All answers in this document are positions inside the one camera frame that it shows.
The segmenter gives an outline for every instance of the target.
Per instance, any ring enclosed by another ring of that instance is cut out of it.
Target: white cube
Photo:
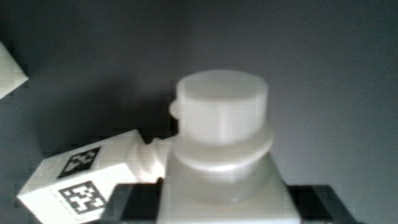
[[[27,80],[29,77],[0,42],[0,99]]]
[[[96,220],[119,183],[135,183],[137,131],[45,159],[18,198],[45,224]]]

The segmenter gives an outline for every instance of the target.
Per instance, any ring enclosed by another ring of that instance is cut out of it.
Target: black and white square marker
[[[73,174],[91,169],[98,152],[100,147],[71,156],[63,172],[59,174],[59,178],[71,176]]]
[[[107,205],[93,181],[87,181],[59,190],[63,198],[79,215],[98,210]]]

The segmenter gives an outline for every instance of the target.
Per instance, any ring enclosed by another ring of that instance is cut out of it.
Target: white plastic housing
[[[262,78],[238,71],[201,72],[178,83],[159,224],[301,223],[269,155],[267,94]]]
[[[0,99],[29,80],[9,51],[0,42]]]
[[[162,149],[169,151],[167,140],[144,145],[130,131],[43,160],[18,198],[45,224],[96,220],[116,185],[157,182],[166,175]]]

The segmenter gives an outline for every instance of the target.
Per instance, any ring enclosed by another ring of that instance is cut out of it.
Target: gray background
[[[356,218],[398,223],[398,1],[48,2],[0,7],[31,77],[0,100],[2,223],[36,222],[15,195],[45,157],[176,133],[175,84],[214,68],[269,81],[286,182],[331,184]]]

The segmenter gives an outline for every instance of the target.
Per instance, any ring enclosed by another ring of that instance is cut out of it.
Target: cylindrical joint cap
[[[178,83],[171,112],[180,134],[210,145],[230,145],[251,138],[265,126],[267,83],[231,70],[187,76]]]

